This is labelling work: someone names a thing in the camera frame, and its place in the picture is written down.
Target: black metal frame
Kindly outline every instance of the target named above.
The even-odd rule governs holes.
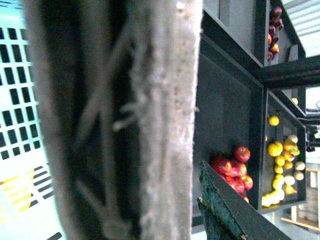
[[[250,73],[270,89],[320,86],[320,56],[284,62]]]

